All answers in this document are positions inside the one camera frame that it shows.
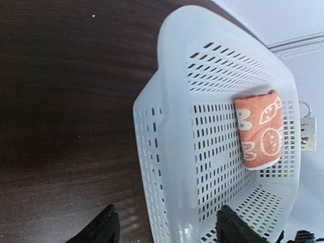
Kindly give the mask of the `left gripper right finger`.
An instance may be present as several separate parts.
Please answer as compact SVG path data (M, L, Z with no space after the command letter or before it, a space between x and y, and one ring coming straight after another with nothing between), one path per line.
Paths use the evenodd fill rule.
M218 242L263 242L263 238L228 205L217 212L216 232Z

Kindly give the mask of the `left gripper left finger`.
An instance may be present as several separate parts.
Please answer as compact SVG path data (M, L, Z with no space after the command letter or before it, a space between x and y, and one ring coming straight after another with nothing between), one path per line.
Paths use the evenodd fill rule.
M108 205L83 230L66 243L119 243L120 222L114 205Z

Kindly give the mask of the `white plastic mesh basket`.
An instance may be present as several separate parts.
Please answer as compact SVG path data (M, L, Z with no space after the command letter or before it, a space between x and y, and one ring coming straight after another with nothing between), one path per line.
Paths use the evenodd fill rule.
M158 69L133 106L154 242L216 242L217 211L230 206L276 242L297 197L301 136L292 73L262 43L220 15L184 6L163 22ZM279 92L283 154L249 171L234 102Z

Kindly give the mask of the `orange rabbit pattern towel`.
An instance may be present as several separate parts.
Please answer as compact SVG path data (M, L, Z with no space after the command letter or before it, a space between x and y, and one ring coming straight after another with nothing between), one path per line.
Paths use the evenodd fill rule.
M234 102L243 160L250 171L279 161L283 148L283 105L279 93L251 95Z

